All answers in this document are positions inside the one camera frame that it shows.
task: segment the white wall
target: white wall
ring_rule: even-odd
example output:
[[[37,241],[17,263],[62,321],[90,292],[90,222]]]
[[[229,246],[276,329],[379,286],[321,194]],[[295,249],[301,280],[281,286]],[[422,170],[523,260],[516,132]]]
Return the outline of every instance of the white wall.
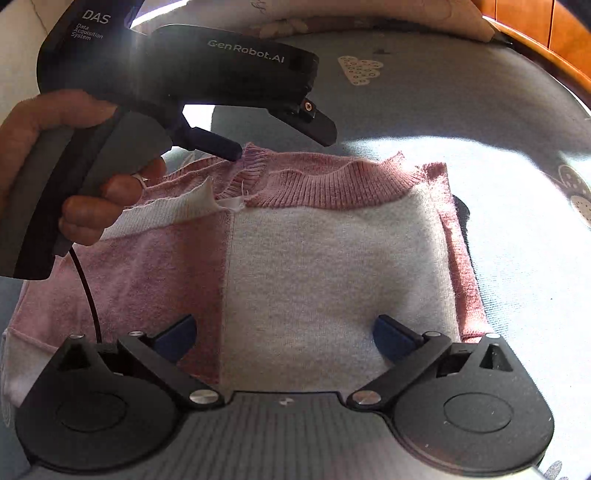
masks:
[[[35,5],[35,10],[45,29],[49,32],[62,16],[72,0],[30,0]]]
[[[17,102],[39,93],[35,68],[45,37],[30,0],[14,0],[0,12],[0,121]]]

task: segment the circular pad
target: circular pad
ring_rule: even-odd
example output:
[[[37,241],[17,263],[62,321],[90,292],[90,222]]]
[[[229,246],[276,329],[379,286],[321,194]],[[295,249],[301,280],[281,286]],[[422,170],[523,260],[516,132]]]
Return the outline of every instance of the circular pad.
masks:
[[[119,397],[88,392],[68,398],[56,414],[62,425],[76,432],[99,432],[117,425],[125,416],[127,403]]]
[[[491,433],[505,428],[513,409],[501,398],[486,393],[464,393],[443,406],[447,420],[466,432]]]

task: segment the gray bedsheet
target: gray bedsheet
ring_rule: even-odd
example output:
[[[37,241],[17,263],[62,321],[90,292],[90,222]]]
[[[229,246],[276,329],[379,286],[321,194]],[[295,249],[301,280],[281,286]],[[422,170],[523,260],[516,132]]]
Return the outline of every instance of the gray bedsheet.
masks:
[[[500,44],[377,31],[284,41],[319,55],[310,97],[336,121],[337,144],[319,147],[256,109],[216,107],[212,131],[277,151],[379,160],[402,150],[416,163],[445,161],[452,192],[469,209],[466,235],[487,317],[554,413],[556,432],[541,469],[552,480],[587,478],[591,231],[571,206],[579,187],[566,175],[574,171],[561,166],[591,179],[589,113]],[[342,56],[379,61],[380,75],[354,86]],[[179,162],[177,156],[171,165]],[[1,303],[9,309],[6,297]],[[15,453],[17,467],[9,466],[4,436],[0,479],[10,480],[22,457]]]
[[[8,326],[17,305],[22,281],[0,277],[0,332]],[[12,480],[28,467],[12,428],[0,423],[0,480]]]

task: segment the ribbed neckline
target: ribbed neckline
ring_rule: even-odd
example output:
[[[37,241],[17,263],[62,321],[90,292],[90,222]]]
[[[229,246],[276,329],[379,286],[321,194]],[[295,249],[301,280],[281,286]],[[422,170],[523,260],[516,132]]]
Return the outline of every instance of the ribbed neckline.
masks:
[[[334,210],[391,202],[427,180],[422,169],[406,164],[401,153],[374,163],[318,153],[276,153],[248,144],[235,163],[203,158],[154,181],[152,188],[166,188],[168,183],[173,189],[183,178],[196,176],[196,181],[209,175],[216,199],[242,196],[249,207]]]

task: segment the gripper handle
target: gripper handle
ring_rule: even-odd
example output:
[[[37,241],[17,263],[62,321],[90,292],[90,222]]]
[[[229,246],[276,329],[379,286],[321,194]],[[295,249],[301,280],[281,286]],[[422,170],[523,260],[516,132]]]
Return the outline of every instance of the gripper handle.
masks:
[[[72,195],[100,196],[114,174],[134,174],[173,146],[153,118],[119,108],[96,127],[59,127],[33,146],[0,218],[0,276],[49,277],[55,256],[72,246],[58,229]]]

